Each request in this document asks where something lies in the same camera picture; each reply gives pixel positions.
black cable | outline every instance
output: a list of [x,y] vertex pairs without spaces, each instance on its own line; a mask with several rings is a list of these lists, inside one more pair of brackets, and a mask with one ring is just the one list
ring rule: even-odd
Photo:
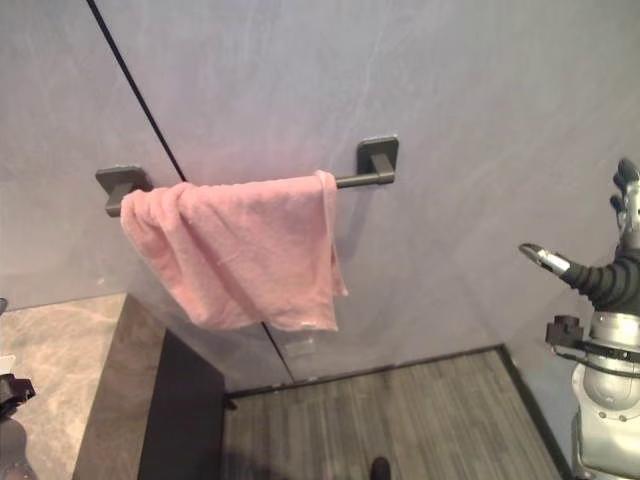
[[585,360],[582,357],[578,357],[578,356],[572,355],[570,353],[560,353],[560,352],[557,352],[556,350],[553,350],[553,353],[555,353],[557,356],[559,356],[561,358],[564,358],[565,360],[571,360],[573,362],[578,362],[581,365],[584,365],[587,368],[593,368],[594,370],[597,370],[598,372],[607,373],[609,375],[615,375],[615,376],[624,377],[624,378],[640,378],[640,373],[621,372],[619,370],[611,370],[609,368],[601,367],[600,365],[596,365],[595,363],[591,363],[589,360]]
[[104,19],[102,18],[102,14],[100,13],[100,10],[98,10],[98,7],[96,6],[95,1],[87,0],[87,4],[89,5],[89,8],[91,9],[91,13],[93,13],[94,18],[96,19],[96,22],[98,22],[98,26],[102,31],[102,35],[104,35],[104,39],[107,41],[107,43],[109,44],[109,47],[111,48],[111,52],[113,52],[113,56],[116,57],[116,61],[118,62],[118,65],[120,65],[120,69],[122,70],[122,73],[127,79],[127,82],[129,82],[129,86],[131,87],[133,94],[136,96],[136,99],[138,100],[138,103],[140,104],[142,111],[147,116],[147,120],[151,124],[151,128],[153,128],[153,131],[158,137],[158,140],[160,140],[160,143],[162,144],[162,148],[164,149],[165,153],[169,157],[169,160],[171,160],[171,163],[173,164],[173,168],[176,169],[176,173],[180,176],[180,179],[183,182],[186,182],[187,179],[184,176],[184,173],[182,173],[182,169],[180,168],[180,165],[178,165],[176,158],[173,156],[173,152],[169,148],[169,144],[167,143],[167,141],[164,139],[164,135],[162,135],[162,132],[160,131],[160,127],[158,127],[156,120],[153,118],[153,115],[151,115],[151,110],[149,110],[149,107],[147,106],[147,102],[144,101],[144,98],[142,97],[142,94],[138,89],[138,85],[136,85],[135,80],[131,76],[131,72],[129,72],[129,68],[127,67],[127,64],[124,63],[124,59],[120,54],[120,50],[118,50],[118,46],[116,45],[115,40],[111,36],[111,32],[107,28],[107,24],[104,22]]
[[262,325],[262,328],[264,328],[264,331],[267,334],[267,337],[269,337],[269,340],[271,340],[271,344],[273,345],[273,348],[276,349],[276,353],[278,354],[278,357],[280,357],[280,360],[282,361],[282,365],[284,365],[284,368],[287,370],[287,373],[289,374],[289,378],[291,378],[292,382],[295,382],[295,379],[293,378],[293,373],[291,373],[291,370],[289,369],[289,365],[287,365],[287,362],[284,359],[284,355],[282,355],[282,352],[278,348],[278,344],[273,339],[273,336],[271,335],[271,332],[269,331],[269,327],[267,327],[267,324],[264,323],[264,322],[260,322],[260,324]]

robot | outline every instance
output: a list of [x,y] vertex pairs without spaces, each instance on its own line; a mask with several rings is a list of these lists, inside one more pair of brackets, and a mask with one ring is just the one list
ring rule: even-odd
[[577,362],[572,375],[579,409],[573,420],[578,479],[640,479],[640,171],[618,164],[613,181],[620,242],[612,263],[585,267],[532,243],[520,251],[585,295],[594,307],[587,338],[578,318],[557,315],[545,341]]

wall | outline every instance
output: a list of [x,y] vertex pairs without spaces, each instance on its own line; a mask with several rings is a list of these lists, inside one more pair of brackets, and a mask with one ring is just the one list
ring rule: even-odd
[[261,327],[200,334],[159,309],[166,294],[106,215],[99,168],[141,165],[156,186],[180,179],[86,3],[0,3],[0,92],[0,296],[11,309],[131,291],[229,388],[290,379]]
[[516,247],[615,243],[638,2],[99,5],[191,181],[348,174],[359,140],[399,136],[396,184],[340,192],[340,333],[272,332],[296,379],[507,341],[568,448],[569,366],[540,342],[574,300]]

marble floor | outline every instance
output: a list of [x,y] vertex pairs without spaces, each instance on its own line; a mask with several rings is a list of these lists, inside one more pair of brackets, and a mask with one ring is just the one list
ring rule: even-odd
[[222,478],[560,479],[495,351],[236,400]]

towel bar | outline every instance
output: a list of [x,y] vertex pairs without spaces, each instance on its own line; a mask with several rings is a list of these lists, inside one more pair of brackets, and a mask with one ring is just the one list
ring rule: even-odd
[[[357,175],[337,177],[338,188],[384,185],[395,180],[399,142],[396,137],[373,138],[358,144]],[[150,191],[153,186],[145,171],[136,166],[103,168],[96,180],[109,195],[105,210],[110,217],[120,216],[120,203],[134,190]]]

